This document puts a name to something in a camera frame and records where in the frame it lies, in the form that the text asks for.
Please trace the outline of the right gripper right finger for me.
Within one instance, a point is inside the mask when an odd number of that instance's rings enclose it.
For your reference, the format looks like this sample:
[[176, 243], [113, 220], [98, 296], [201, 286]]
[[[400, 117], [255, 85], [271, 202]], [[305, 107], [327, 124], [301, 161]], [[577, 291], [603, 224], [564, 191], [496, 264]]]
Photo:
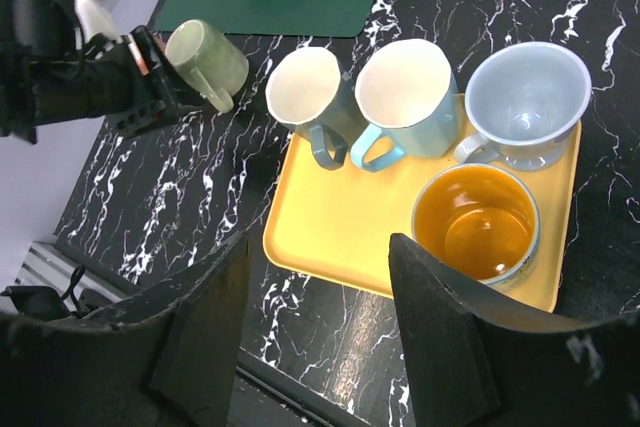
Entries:
[[419, 426], [635, 426], [639, 317], [551, 314], [395, 233], [389, 270]]

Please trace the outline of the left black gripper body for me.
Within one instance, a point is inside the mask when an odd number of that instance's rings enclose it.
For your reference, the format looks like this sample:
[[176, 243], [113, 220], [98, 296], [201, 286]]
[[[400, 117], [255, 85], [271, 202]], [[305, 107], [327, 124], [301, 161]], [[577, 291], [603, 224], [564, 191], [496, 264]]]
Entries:
[[131, 76], [132, 100], [120, 112], [107, 116], [110, 125], [123, 137], [136, 137], [182, 121], [202, 111], [205, 98], [175, 70], [146, 26], [129, 34], [134, 59]]

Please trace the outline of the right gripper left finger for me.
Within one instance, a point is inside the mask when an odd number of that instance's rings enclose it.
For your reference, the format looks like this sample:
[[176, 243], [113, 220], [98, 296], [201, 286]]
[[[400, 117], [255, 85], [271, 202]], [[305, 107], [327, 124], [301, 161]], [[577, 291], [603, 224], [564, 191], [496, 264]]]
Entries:
[[1, 317], [5, 426], [222, 426], [250, 282], [237, 233], [88, 316]]

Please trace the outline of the light green mug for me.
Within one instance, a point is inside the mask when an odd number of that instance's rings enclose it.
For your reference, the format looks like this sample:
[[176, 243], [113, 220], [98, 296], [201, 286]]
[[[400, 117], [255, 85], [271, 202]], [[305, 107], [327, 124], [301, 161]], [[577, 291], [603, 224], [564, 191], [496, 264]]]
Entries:
[[234, 108], [233, 96], [248, 78], [249, 62], [221, 32], [203, 20], [188, 20], [171, 34], [164, 54], [218, 112]]

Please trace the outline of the clear glass mug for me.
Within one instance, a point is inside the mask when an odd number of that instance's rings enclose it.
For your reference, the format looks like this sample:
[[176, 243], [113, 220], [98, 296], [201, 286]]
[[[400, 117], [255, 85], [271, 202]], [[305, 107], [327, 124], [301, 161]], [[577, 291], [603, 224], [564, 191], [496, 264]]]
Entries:
[[271, 73], [265, 97], [271, 116], [307, 140], [316, 163], [326, 170], [344, 165], [367, 126], [350, 78], [324, 47], [286, 55]]

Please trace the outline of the beige mug blue inside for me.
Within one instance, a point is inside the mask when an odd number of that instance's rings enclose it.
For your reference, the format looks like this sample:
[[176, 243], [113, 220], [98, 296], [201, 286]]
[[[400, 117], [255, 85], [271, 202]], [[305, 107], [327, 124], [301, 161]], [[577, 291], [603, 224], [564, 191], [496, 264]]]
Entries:
[[541, 218], [526, 185], [488, 164], [447, 169], [413, 207], [413, 240], [437, 260], [487, 286], [514, 281], [540, 244]]

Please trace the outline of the white footed mug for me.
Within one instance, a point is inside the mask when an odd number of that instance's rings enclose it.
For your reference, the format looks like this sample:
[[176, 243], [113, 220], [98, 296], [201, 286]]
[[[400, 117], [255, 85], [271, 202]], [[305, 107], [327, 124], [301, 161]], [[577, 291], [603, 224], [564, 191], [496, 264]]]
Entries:
[[503, 48], [467, 84], [464, 107], [475, 132], [459, 142], [454, 158], [546, 169], [564, 154], [591, 93], [586, 64], [568, 48], [538, 41]]

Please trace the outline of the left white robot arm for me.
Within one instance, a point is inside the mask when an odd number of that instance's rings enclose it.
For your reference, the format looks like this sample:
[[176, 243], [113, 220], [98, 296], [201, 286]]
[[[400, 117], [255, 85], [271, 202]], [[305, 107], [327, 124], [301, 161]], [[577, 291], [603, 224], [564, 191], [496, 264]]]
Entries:
[[123, 137], [205, 107], [140, 25], [87, 38], [74, 0], [1, 0], [1, 134], [30, 144], [37, 127], [105, 118]]

